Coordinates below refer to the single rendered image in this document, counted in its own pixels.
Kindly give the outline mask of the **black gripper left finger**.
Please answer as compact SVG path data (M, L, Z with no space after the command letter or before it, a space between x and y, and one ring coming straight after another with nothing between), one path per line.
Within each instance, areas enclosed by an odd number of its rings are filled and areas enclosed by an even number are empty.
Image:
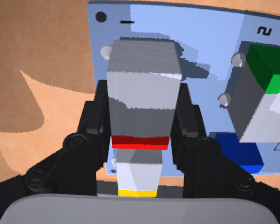
M11 203L26 196L97 196L96 172L108 162L110 139L107 80L98 80L94 100L85 101L77 131L65 137L62 148L25 175L0 182L0 220Z

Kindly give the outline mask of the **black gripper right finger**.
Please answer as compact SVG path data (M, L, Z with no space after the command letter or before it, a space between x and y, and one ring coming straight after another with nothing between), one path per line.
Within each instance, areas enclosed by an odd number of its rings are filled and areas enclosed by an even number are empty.
M170 139L173 165L184 174L182 198L253 201L271 210L280 224L280 191L256 182L222 154L219 142L206 134L200 107L192 105L187 83L180 84Z

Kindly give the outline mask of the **grey block with green end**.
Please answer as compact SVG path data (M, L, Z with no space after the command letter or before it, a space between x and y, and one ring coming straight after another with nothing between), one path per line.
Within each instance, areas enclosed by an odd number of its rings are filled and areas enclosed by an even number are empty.
M239 142L280 143L280 48L250 44L227 111Z

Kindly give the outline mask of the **white block with blue end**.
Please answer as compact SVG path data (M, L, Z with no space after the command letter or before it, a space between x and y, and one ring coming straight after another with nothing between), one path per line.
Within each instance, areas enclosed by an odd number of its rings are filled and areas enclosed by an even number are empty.
M253 177L263 168L264 163L255 142L239 143L237 135L231 133L217 133L215 139L221 145L222 154Z

